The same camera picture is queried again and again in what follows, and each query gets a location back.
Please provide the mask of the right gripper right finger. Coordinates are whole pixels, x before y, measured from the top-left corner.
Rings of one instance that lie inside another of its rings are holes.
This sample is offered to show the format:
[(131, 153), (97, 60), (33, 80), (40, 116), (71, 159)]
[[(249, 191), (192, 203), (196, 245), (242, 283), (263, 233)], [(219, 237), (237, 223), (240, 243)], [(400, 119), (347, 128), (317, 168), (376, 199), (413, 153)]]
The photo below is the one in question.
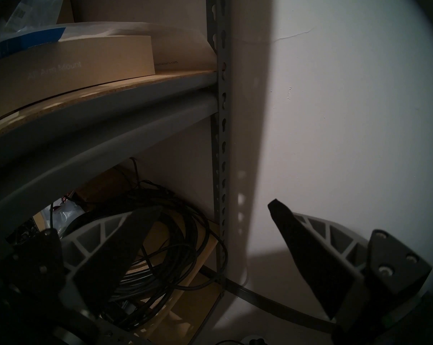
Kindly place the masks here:
[(330, 319), (389, 312), (415, 296), (432, 271), (426, 260), (384, 229), (374, 229), (366, 240), (340, 224), (294, 213), (277, 199), (268, 209)]

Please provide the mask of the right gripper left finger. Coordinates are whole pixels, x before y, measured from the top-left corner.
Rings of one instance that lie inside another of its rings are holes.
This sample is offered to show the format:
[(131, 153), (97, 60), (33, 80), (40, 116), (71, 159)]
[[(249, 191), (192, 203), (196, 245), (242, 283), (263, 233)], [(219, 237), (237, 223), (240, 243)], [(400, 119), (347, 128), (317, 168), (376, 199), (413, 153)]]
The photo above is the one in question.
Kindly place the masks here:
[(46, 307), (98, 316), (161, 212), (151, 206), (101, 218), (62, 239), (46, 229), (0, 262), (0, 276)]

